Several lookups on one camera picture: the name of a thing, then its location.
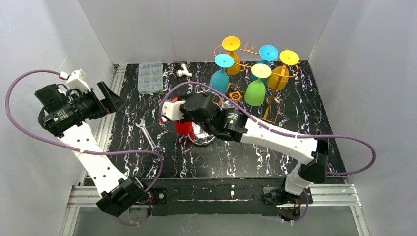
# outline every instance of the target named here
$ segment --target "black marble table surface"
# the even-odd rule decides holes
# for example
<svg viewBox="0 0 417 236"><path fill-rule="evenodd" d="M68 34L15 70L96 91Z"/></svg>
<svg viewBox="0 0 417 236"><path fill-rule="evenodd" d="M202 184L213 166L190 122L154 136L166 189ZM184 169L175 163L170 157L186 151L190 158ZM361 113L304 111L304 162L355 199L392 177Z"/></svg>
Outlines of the black marble table surface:
<svg viewBox="0 0 417 236"><path fill-rule="evenodd" d="M273 62L272 68L280 66L281 62ZM299 64L300 73L288 81L286 87L278 93L282 99L272 104L269 119L275 118L276 125L302 134L313 134L316 131L331 133L331 127L326 116L316 83L307 61ZM175 85L184 81L197 81L209 84L211 75L219 69L213 62L189 63L192 78L177 78L175 70L180 69L171 63L164 64L164 90L154 94L139 94L138 64L129 64L120 92L127 102L116 112L115 121L108 143L109 151L116 150L150 150L150 145L143 132L135 126L143 118L152 138L163 149L164 168L161 178L279 178L288 174L297 161L277 151L249 144L216 140L208 147L196 147L185 137L180 136L174 129L174 124L160 124L157 121L159 102ZM290 75L295 74L295 67L290 67ZM230 76L230 82L245 91L252 80L250 72L243 71ZM199 87L182 87L174 92L174 96L201 91ZM265 99L261 106L253 107L244 102L239 103L251 114L260 117L268 104ZM344 172L345 167L340 157L335 140L330 141L328 169ZM153 155L131 154L109 156L114 165L127 176L138 175L141 178L154 178L159 168L159 161Z"/></svg>

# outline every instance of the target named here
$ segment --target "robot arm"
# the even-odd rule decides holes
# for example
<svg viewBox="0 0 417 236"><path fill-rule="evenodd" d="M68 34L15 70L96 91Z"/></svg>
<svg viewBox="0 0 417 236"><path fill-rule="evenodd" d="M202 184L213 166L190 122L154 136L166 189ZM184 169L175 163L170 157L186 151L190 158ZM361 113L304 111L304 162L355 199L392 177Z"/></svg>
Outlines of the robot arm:
<svg viewBox="0 0 417 236"><path fill-rule="evenodd" d="M62 92L52 84L36 91L36 97L44 105L39 113L39 124L55 135L61 142L80 148L73 151L90 174L98 194L102 197L96 204L105 213L120 216L138 200L149 197L146 185L140 178L127 178L105 155L83 153L83 150L102 152L91 128L84 121L98 119L117 111L125 100L114 94L104 82L98 87L104 95L99 100L92 88L83 80L85 71L76 70L69 76L61 73L66 80L68 91Z"/></svg>
<svg viewBox="0 0 417 236"><path fill-rule="evenodd" d="M325 181L328 157L326 140L297 139L272 133L270 129L274 128L302 135L259 119L253 121L235 108L221 110L210 97L203 94L187 95L178 100L174 103L165 102L162 114L166 120L192 121L222 140L261 145L296 159L296 168L285 179L282 198L299 196L308 185Z"/></svg>

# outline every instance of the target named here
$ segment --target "wrench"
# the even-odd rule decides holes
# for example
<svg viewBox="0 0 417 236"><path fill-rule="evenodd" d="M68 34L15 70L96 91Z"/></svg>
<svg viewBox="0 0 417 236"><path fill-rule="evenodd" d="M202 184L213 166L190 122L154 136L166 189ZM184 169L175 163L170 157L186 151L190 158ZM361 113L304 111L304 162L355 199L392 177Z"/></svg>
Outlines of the wrench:
<svg viewBox="0 0 417 236"><path fill-rule="evenodd" d="M161 147L156 145L153 141L152 137L150 136L149 132L146 130L145 120L139 119L139 124L135 123L136 127L142 129L143 133L145 134L146 139L148 140L152 151L162 151Z"/></svg>

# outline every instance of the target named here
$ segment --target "white tee connector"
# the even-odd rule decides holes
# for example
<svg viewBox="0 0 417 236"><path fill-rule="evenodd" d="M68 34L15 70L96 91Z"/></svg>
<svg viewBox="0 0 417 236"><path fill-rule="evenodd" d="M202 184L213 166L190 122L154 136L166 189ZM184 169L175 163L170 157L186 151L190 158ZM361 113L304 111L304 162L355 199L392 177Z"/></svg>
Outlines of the white tee connector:
<svg viewBox="0 0 417 236"><path fill-rule="evenodd" d="M177 70L177 77L182 77L182 76L187 76L187 77L192 77L193 74L191 74L188 69L187 69L187 65L186 64L181 64L182 70Z"/></svg>

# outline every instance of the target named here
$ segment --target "white enclosure panel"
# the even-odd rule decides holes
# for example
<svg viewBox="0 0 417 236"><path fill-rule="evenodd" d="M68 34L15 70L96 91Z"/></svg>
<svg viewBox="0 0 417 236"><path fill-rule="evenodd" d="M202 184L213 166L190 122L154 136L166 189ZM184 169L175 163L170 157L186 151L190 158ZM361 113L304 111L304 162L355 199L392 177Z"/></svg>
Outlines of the white enclosure panel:
<svg viewBox="0 0 417 236"><path fill-rule="evenodd" d="M133 210L130 218L145 218L145 211ZM130 222L127 212L121 217ZM256 214L153 216L140 227L126 227L100 212L82 208L75 236L359 236L348 206L309 207L305 218L295 225L279 217Z"/></svg>
<svg viewBox="0 0 417 236"><path fill-rule="evenodd" d="M79 0L113 63L214 61L224 37L309 58L338 0ZM239 53L242 60L260 60Z"/></svg>
<svg viewBox="0 0 417 236"><path fill-rule="evenodd" d="M82 67L93 85L109 82L113 67L77 0L2 0L0 41L0 235L60 235L71 186L78 184L82 166L71 151L18 131L4 112L5 94L29 70L72 72ZM16 86L10 103L23 127L56 139L37 123L42 104L34 95L52 83L62 80L31 75Z"/></svg>
<svg viewBox="0 0 417 236"><path fill-rule="evenodd" d="M416 235L417 2L341 0L310 64L335 133L361 137L375 165L348 177L371 235ZM338 140L346 169L371 153Z"/></svg>

